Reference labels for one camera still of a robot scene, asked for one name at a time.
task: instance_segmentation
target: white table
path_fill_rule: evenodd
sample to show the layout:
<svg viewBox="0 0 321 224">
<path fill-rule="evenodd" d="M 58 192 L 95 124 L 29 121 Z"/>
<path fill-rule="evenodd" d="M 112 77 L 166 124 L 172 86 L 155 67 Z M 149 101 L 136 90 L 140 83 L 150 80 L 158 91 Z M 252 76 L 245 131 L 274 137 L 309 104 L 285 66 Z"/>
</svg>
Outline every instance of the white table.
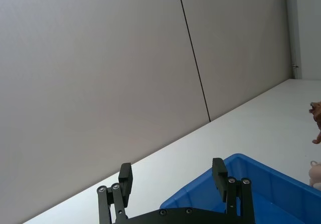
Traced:
<svg viewBox="0 0 321 224">
<path fill-rule="evenodd" d="M 243 153 L 308 183 L 310 161 L 321 161 L 318 128 L 308 113 L 321 100 L 321 81 L 288 80 L 215 121 L 132 165 L 126 214 L 155 209 L 211 167 L 213 157 Z M 117 182 L 118 173 L 36 216 L 27 224 L 99 223 L 96 189 Z"/>
</svg>

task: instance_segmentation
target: plush toy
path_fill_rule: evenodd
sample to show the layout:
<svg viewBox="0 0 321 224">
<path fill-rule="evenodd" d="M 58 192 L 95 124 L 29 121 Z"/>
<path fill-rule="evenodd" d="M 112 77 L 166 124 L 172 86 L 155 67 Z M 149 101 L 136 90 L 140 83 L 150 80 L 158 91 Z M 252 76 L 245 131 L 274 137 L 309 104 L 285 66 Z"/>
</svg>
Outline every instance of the plush toy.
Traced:
<svg viewBox="0 0 321 224">
<path fill-rule="evenodd" d="M 319 130 L 321 130 L 321 102 L 312 102 L 312 109 L 309 110 L 311 114 L 313 114 L 313 119 L 316 121 Z M 321 142 L 321 132 L 317 136 L 316 140 L 313 140 L 312 143 L 319 144 Z"/>
<path fill-rule="evenodd" d="M 321 162 L 312 160 L 311 169 L 309 170 L 310 186 L 315 189 L 321 190 Z"/>
</svg>

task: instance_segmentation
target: blue container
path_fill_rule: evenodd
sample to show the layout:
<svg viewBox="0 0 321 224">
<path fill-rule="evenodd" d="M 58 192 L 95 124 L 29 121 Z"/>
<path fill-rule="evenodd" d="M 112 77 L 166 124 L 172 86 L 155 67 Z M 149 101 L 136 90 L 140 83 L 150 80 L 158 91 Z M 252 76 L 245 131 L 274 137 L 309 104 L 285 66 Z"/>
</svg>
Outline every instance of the blue container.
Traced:
<svg viewBox="0 0 321 224">
<path fill-rule="evenodd" d="M 229 176 L 252 180 L 257 224 L 321 224 L 321 191 L 242 154 L 234 154 L 224 163 Z M 194 207 L 224 212 L 225 203 L 215 187 L 212 169 L 209 169 L 160 207 Z"/>
</svg>

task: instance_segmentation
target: screw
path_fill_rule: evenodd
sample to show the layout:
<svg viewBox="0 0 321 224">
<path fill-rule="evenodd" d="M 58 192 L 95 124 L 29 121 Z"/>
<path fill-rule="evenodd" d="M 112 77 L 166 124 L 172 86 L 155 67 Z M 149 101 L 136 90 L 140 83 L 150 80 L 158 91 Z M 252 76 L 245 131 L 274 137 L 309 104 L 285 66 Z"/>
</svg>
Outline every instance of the screw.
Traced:
<svg viewBox="0 0 321 224">
<path fill-rule="evenodd" d="M 234 178 L 229 178 L 229 182 L 230 182 L 230 183 L 234 183 L 234 182 L 235 182 L 235 179 L 234 179 Z"/>
<path fill-rule="evenodd" d="M 161 209 L 161 210 L 159 210 L 159 214 L 160 215 L 166 215 L 166 210 L 165 209 Z"/>
<path fill-rule="evenodd" d="M 249 181 L 248 179 L 244 179 L 244 180 L 243 180 L 243 183 L 244 183 L 244 184 L 249 184 L 250 181 Z"/>
</svg>

